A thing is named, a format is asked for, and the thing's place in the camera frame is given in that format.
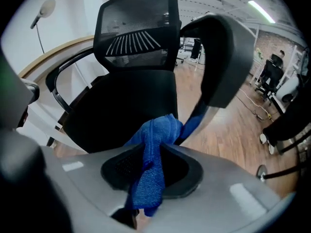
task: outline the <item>ceiling light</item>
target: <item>ceiling light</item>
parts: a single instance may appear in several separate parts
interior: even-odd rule
[[[275,23],[275,21],[269,16],[269,14],[261,8],[256,2],[254,1],[249,1],[248,2],[250,5],[252,5],[255,9],[257,9],[269,22]]]

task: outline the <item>blue towel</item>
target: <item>blue towel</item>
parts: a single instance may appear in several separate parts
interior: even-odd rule
[[[160,144],[172,144],[179,137],[183,124],[172,114],[145,122],[125,144],[145,143],[142,176],[133,184],[130,199],[132,209],[144,209],[146,216],[153,216],[162,203],[165,188],[160,155]]]

